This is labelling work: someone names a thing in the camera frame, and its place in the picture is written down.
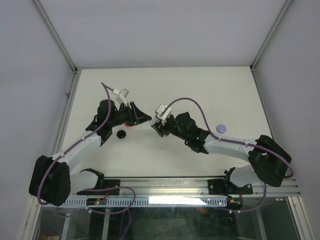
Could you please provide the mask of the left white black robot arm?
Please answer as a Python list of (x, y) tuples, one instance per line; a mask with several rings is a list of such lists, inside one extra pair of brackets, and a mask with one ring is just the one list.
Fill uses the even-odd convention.
[(86, 168), (73, 174), (73, 169), (85, 157), (98, 150), (112, 135), (113, 128), (143, 124), (152, 118), (138, 109), (134, 102), (115, 106), (112, 100), (103, 100), (93, 121), (82, 136), (66, 150), (52, 156), (40, 156), (34, 165), (28, 192), (41, 204), (61, 206), (70, 195), (80, 192), (100, 194), (105, 188), (102, 172)]

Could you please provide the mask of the purple earbud charging case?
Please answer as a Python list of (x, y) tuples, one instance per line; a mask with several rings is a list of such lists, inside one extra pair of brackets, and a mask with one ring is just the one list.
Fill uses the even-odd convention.
[(220, 134), (224, 134), (227, 131), (227, 127), (224, 124), (219, 124), (216, 127), (216, 131)]

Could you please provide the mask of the black earbud charging case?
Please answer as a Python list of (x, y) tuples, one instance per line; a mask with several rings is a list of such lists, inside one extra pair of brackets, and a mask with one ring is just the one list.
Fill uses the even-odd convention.
[(124, 139), (127, 136), (127, 133), (125, 130), (121, 129), (117, 131), (116, 136), (118, 139)]

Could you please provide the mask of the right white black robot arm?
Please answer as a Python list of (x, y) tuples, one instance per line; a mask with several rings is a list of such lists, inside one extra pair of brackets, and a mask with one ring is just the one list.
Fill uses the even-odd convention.
[(198, 127), (188, 112), (170, 115), (165, 120), (155, 117), (150, 125), (160, 137), (176, 136), (196, 153), (219, 154), (246, 161), (247, 165), (243, 167), (232, 167), (224, 171), (223, 180), (215, 190), (225, 196), (238, 194), (242, 187), (258, 182), (280, 187), (292, 160), (267, 135), (249, 142), (215, 138), (208, 130)]

